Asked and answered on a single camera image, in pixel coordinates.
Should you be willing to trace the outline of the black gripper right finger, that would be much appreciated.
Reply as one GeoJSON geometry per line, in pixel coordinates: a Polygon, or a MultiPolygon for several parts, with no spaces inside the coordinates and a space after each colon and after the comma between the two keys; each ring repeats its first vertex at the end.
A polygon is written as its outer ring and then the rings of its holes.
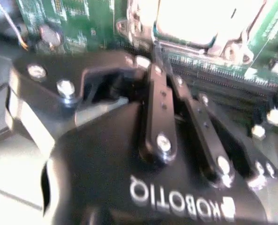
{"type": "Polygon", "coordinates": [[[204,94],[195,99],[185,81],[173,74],[166,50],[162,50],[162,62],[174,99],[183,106],[197,137],[200,170],[209,182],[230,188],[239,174],[251,188],[262,188],[276,180],[276,167],[226,113],[212,100],[203,100],[204,94]]]}

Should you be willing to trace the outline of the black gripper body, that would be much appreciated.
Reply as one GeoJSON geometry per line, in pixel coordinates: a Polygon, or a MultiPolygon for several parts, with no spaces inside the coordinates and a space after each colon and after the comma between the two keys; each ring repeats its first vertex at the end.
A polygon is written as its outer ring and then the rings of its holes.
{"type": "Polygon", "coordinates": [[[263,225],[257,195],[235,174],[217,187],[200,170],[191,126],[176,120],[178,153],[159,167],[139,156],[142,107],[121,106],[65,133],[42,176],[53,225],[263,225]]]}

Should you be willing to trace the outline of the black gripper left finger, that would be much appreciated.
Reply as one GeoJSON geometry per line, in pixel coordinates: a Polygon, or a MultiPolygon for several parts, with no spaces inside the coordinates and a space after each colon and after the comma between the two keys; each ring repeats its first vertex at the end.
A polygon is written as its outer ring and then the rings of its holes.
{"type": "Polygon", "coordinates": [[[6,109],[41,151],[51,148],[77,127],[84,105],[126,97],[144,103],[141,154],[169,164],[176,157],[172,71],[162,47],[147,57],[123,50],[77,54],[27,54],[14,60],[9,72],[6,109]]]}

